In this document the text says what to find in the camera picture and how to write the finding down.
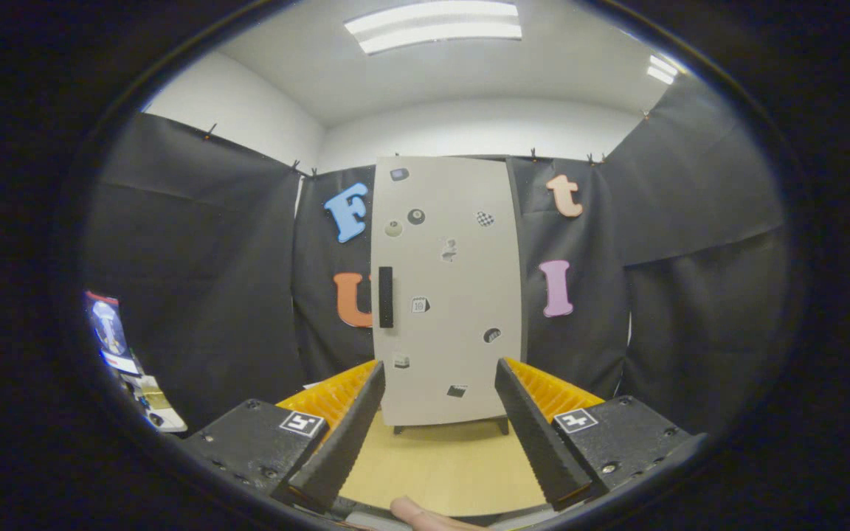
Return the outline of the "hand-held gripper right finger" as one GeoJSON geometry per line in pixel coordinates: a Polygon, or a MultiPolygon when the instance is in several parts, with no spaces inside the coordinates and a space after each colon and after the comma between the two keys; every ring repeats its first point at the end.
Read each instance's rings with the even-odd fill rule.
{"type": "Polygon", "coordinates": [[[546,502],[591,502],[680,468],[706,441],[641,400],[607,400],[510,358],[494,380],[546,502]]]}

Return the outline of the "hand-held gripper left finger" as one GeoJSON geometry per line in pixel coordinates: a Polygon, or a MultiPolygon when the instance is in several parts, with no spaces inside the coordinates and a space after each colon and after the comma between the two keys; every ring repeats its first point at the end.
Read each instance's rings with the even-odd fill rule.
{"type": "Polygon", "coordinates": [[[256,500],[331,510],[384,395],[381,361],[279,403],[248,399],[182,440],[200,467],[256,500]]]}

